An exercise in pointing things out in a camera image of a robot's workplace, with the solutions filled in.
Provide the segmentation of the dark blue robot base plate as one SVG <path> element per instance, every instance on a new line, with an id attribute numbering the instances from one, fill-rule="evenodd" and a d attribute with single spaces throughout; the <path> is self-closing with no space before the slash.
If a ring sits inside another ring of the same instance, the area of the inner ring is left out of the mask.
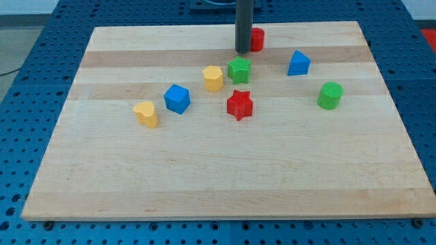
<path id="1" fill-rule="evenodd" d="M 237 0 L 188 0 L 189 13 L 234 13 Z"/>

